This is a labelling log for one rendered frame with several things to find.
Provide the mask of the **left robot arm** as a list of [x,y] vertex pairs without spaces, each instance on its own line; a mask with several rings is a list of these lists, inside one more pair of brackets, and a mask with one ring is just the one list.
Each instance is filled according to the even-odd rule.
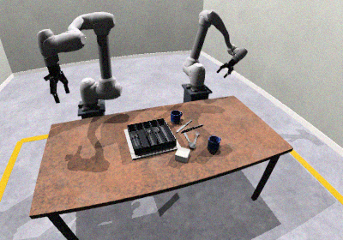
[[190,84],[187,84],[186,88],[190,89],[191,92],[207,91],[207,89],[204,87],[205,68],[202,64],[200,64],[198,58],[202,50],[204,39],[206,38],[208,28],[211,27],[211,24],[220,30],[220,32],[225,36],[224,38],[225,42],[227,42],[227,52],[230,55],[234,55],[232,60],[235,63],[238,63],[240,60],[242,60],[248,52],[244,47],[238,49],[235,45],[230,43],[230,36],[226,29],[225,23],[222,21],[221,17],[216,11],[212,9],[202,11],[199,14],[199,24],[200,26],[196,35],[195,43],[190,53],[190,57],[188,57],[183,64],[183,71],[190,78]]

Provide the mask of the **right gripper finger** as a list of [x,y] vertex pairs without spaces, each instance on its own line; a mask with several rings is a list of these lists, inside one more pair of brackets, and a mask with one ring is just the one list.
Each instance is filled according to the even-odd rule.
[[68,80],[65,77],[65,75],[63,74],[63,71],[61,71],[60,73],[61,73],[61,75],[58,75],[61,78],[60,81],[63,83],[65,92],[69,93]]
[[50,92],[51,94],[53,95],[56,103],[60,103],[60,100],[57,96],[57,83],[58,83],[58,76],[57,76],[57,81],[54,81],[54,78],[51,77],[49,78],[49,81],[50,81]]

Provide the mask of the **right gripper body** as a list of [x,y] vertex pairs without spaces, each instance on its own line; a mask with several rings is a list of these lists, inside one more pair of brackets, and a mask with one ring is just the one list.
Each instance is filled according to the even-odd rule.
[[57,76],[58,75],[61,75],[60,71],[60,65],[57,64],[57,65],[54,65],[54,66],[51,66],[51,67],[47,67],[48,68],[48,71],[49,71],[49,74],[51,75],[51,77],[54,78],[54,81],[57,80]]

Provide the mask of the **blue mug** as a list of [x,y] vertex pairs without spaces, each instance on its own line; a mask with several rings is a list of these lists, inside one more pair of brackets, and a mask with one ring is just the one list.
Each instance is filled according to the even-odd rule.
[[183,115],[181,111],[172,111],[171,112],[171,123],[173,124],[179,124],[180,118]]
[[213,152],[213,153],[217,152],[219,150],[220,141],[221,141],[220,137],[215,136],[215,135],[210,136],[208,139],[208,151]]

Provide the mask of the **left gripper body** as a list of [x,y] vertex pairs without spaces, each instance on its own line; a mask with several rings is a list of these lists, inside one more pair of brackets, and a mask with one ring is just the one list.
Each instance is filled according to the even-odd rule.
[[[228,66],[230,65],[230,68],[231,66],[233,67],[236,63],[231,59],[231,61],[228,63]],[[228,66],[226,66],[228,68]]]

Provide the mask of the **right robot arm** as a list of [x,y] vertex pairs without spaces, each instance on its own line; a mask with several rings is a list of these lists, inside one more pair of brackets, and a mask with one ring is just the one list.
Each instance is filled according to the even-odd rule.
[[93,29],[97,35],[101,78],[99,78],[99,83],[92,78],[81,81],[82,103],[78,104],[78,107],[82,107],[81,111],[100,109],[99,101],[101,99],[116,99],[120,96],[121,85],[111,72],[109,45],[109,33],[115,24],[114,15],[95,12],[78,16],[69,25],[68,32],[54,35],[50,29],[46,29],[37,33],[39,51],[44,58],[46,67],[60,63],[58,53],[77,51],[84,47],[86,37],[81,30]]

